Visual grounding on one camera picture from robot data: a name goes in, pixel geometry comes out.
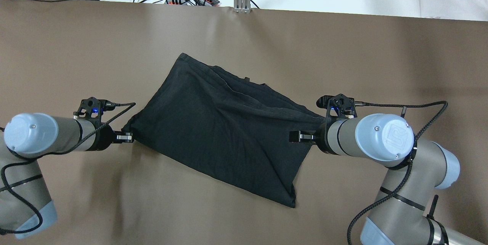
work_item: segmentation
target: brown table surface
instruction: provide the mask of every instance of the brown table surface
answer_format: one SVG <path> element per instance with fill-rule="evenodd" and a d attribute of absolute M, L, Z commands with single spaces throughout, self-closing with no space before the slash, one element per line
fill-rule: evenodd
<path fill-rule="evenodd" d="M 323 94 L 376 103 L 446 99 L 448 110 L 424 137 L 457 155 L 461 175 L 438 191 L 436 219 L 488 242 L 486 22 L 29 0 L 0 0 L 0 19 L 0 125 L 21 112 L 70 117 L 81 99 L 94 96 L 138 103 L 112 123 L 120 128 L 181 52 L 265 82 L 317 113 L 324 113 L 314 105 Z M 418 130 L 435 112 L 411 109 L 406 118 Z M 369 160 L 313 147 L 295 179 L 291 209 L 138 143 L 45 157 L 40 166 L 59 221 L 0 243 L 341 245 L 385 175 Z M 353 232 L 356 244 L 363 222 Z"/>

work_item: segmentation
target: black fabric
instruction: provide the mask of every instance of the black fabric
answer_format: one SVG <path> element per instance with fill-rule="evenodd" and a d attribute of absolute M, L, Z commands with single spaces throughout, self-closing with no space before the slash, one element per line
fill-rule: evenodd
<path fill-rule="evenodd" d="M 190 168 L 295 207 L 293 179 L 310 146 L 289 143 L 288 132 L 323 121 L 266 84 L 181 54 L 123 130 Z"/>

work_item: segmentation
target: black garment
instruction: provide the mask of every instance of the black garment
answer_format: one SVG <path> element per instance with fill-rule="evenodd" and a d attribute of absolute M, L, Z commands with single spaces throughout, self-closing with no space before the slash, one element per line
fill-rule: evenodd
<path fill-rule="evenodd" d="M 123 130 L 190 168 L 295 207 L 293 179 L 310 146 L 288 142 L 288 132 L 323 121 L 265 84 L 181 54 Z"/>

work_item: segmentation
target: robotic arm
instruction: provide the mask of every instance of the robotic arm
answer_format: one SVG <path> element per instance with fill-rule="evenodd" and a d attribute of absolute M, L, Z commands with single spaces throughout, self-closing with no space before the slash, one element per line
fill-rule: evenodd
<path fill-rule="evenodd" d="M 453 153 L 435 142 L 418 139 L 447 105 L 429 104 L 442 103 L 443 109 L 414 136 L 403 118 L 408 106 L 403 107 L 401 116 L 372 114 L 359 119 L 355 107 L 371 103 L 354 101 L 343 94 L 324 96 L 317 106 L 327 109 L 326 122 L 316 131 L 290 132 L 290 142 L 315 144 L 328 154 L 368 158 L 388 168 L 376 202 L 349 225 L 349 244 L 352 226 L 370 211 L 361 233 L 363 245 L 482 245 L 434 220 L 437 196 L 429 215 L 423 216 L 434 188 L 450 187 L 460 172 Z"/>
<path fill-rule="evenodd" d="M 42 113 L 19 114 L 0 132 L 0 234 L 18 239 L 40 232 L 57 220 L 56 209 L 37 159 L 73 150 L 101 151 L 113 143 L 131 143 L 132 134 L 113 131 L 112 120 L 135 103 L 117 104 L 105 99 L 82 100 L 74 118 Z M 104 111 L 128 106 L 103 123 Z"/>

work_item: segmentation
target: folded black cloth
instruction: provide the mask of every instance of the folded black cloth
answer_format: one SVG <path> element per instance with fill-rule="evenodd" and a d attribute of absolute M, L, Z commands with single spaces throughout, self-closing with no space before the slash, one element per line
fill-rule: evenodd
<path fill-rule="evenodd" d="M 310 146 L 288 142 L 288 132 L 323 121 L 266 84 L 181 54 L 123 130 L 190 168 L 295 207 L 293 179 Z"/>

